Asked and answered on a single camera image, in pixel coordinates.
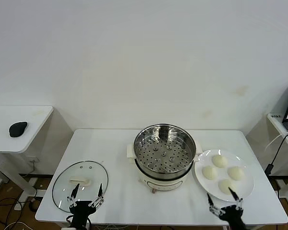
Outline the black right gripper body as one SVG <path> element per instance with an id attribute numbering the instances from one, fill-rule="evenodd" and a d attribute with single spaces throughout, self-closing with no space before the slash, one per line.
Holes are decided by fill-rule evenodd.
<path id="1" fill-rule="evenodd" d="M 241 207 L 236 207 L 236 205 L 227 206 L 221 208 L 224 213 L 219 214 L 219 218 L 223 221 L 228 222 L 231 230 L 246 230 L 246 225 L 242 221 L 241 217 L 243 214 L 243 209 Z"/>

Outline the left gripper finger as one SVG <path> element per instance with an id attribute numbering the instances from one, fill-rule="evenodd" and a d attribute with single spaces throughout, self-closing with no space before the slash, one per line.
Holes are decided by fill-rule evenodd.
<path id="1" fill-rule="evenodd" d="M 90 207 L 100 207 L 103 204 L 103 202 L 104 202 L 103 189 L 102 189 L 102 184 L 100 184 L 97 198 L 94 201 L 92 201 L 89 204 L 89 206 Z"/>
<path id="2" fill-rule="evenodd" d="M 77 184 L 76 187 L 72 190 L 71 194 L 69 196 L 67 196 L 67 202 L 68 202 L 69 207 L 75 207 L 76 202 L 79 201 L 77 199 L 77 193 L 79 190 L 79 186 L 80 186 L 80 184 Z"/>

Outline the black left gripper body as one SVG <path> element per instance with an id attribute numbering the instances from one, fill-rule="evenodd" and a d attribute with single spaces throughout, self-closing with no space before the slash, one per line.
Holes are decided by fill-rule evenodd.
<path id="1" fill-rule="evenodd" d="M 85 228 L 88 217 L 96 212 L 96 206 L 90 201 L 76 201 L 69 205 L 72 214 L 71 228 Z"/>

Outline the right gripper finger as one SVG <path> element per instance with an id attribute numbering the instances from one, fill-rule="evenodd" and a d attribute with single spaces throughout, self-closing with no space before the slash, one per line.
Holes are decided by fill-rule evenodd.
<path id="1" fill-rule="evenodd" d="M 209 203 L 209 211 L 213 213 L 214 215 L 223 215 L 225 213 L 224 210 L 214 205 L 209 193 L 207 193 L 207 197 L 208 197 L 208 203 Z"/>
<path id="2" fill-rule="evenodd" d="M 230 193 L 232 194 L 233 198 L 236 201 L 236 210 L 238 211 L 242 211 L 242 202 L 243 202 L 243 198 L 239 198 L 238 195 L 236 194 L 235 191 L 233 191 L 230 187 L 228 188 Z"/>

